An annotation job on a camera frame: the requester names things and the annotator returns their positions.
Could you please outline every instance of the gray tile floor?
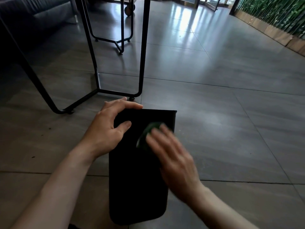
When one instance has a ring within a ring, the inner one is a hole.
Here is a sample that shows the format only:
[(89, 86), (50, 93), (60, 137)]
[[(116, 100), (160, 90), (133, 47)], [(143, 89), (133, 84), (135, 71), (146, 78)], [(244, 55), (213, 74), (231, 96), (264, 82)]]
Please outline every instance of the gray tile floor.
[[(90, 7), (96, 35), (120, 39), (120, 6)], [(135, 34), (118, 56), (94, 42), (104, 88), (137, 92), (143, 1)], [(125, 18), (125, 35), (130, 19)], [(26, 57), (64, 108), (94, 88), (82, 23), (64, 24)], [(78, 142), (105, 100), (96, 95), (73, 115), (50, 111), (25, 73), (0, 76), (0, 221), (9, 228)], [(176, 135), (194, 156), (204, 185), (260, 228), (305, 225), (305, 58), (219, 8), (192, 10), (152, 2), (143, 93), (145, 108), (178, 110)], [(108, 212), (108, 156), (85, 179), (72, 222), (114, 225)], [(159, 219), (130, 229), (206, 228), (173, 194)]]

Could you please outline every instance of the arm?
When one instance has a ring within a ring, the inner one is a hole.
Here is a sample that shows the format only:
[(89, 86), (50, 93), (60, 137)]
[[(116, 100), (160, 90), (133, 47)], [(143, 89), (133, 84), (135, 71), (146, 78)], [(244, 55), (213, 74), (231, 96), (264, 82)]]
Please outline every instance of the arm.
[(257, 229), (200, 182), (192, 156), (165, 125), (160, 130), (153, 129), (146, 142), (159, 158), (170, 190), (211, 229)]
[(130, 128), (126, 121), (113, 127), (124, 108), (143, 106), (126, 98), (105, 102), (79, 144), (59, 164), (38, 196), (28, 205), (12, 229), (67, 229), (78, 193), (92, 162), (113, 150)]

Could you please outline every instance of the wooden planter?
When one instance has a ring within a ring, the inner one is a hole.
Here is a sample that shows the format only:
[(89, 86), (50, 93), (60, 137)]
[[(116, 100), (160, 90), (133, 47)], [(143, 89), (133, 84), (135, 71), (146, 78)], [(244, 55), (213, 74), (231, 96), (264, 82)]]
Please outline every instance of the wooden planter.
[(298, 37), (294, 37), (291, 34), (286, 33), (250, 14), (247, 14), (241, 10), (236, 10), (234, 13), (235, 17), (253, 26), (260, 32), (268, 35), (270, 38), (276, 40), (283, 46), (305, 56), (305, 40)]

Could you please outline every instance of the black container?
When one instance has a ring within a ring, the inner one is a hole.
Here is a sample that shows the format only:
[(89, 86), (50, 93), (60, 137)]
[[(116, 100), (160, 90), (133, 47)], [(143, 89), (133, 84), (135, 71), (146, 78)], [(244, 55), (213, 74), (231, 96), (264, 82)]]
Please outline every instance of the black container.
[(125, 109), (117, 115), (114, 127), (131, 121), (131, 128), (109, 153), (109, 211), (112, 221), (129, 225), (162, 216), (168, 188), (158, 162), (151, 154), (136, 148), (137, 140), (151, 122), (164, 122), (172, 131), (177, 111)]

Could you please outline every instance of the sofa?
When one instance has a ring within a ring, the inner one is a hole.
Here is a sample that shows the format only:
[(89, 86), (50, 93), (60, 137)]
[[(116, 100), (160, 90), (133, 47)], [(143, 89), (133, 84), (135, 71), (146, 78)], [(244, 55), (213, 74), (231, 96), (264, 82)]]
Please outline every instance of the sofa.
[(76, 13), (74, 0), (0, 0), (0, 17), (17, 40), (55, 27)]

